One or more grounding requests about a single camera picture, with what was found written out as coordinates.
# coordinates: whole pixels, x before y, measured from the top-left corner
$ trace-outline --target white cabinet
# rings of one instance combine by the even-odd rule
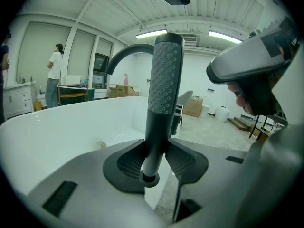
[[[35,101],[34,83],[17,84],[7,87],[3,93],[4,115],[8,119],[33,112]]]

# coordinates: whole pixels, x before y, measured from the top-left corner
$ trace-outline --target hand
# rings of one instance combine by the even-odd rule
[[[228,89],[233,93],[239,92],[239,88],[234,84],[228,84]],[[251,114],[250,107],[242,95],[237,96],[236,103],[238,106],[243,107],[245,111]]]

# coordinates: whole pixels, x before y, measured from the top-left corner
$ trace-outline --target white t-shirt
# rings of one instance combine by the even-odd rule
[[[50,61],[54,64],[49,72],[48,78],[52,79],[59,79],[60,78],[60,71],[62,67],[62,55],[60,52],[54,52],[50,58]]]

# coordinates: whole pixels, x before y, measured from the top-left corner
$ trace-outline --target ceiling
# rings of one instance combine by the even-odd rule
[[[28,0],[20,14],[49,14],[95,27],[125,44],[153,43],[137,34],[166,28],[197,38],[196,46],[222,51],[235,45],[208,36],[209,30],[244,40],[255,29],[264,7],[256,0],[191,0],[171,6],[162,0]]]

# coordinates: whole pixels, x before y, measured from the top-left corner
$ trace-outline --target gooseneck spout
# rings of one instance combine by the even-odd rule
[[[145,52],[153,55],[154,46],[148,44],[135,44],[128,46],[118,52],[112,60],[109,62],[108,66],[105,69],[107,74],[112,75],[116,66],[128,55],[137,53],[137,52]]]

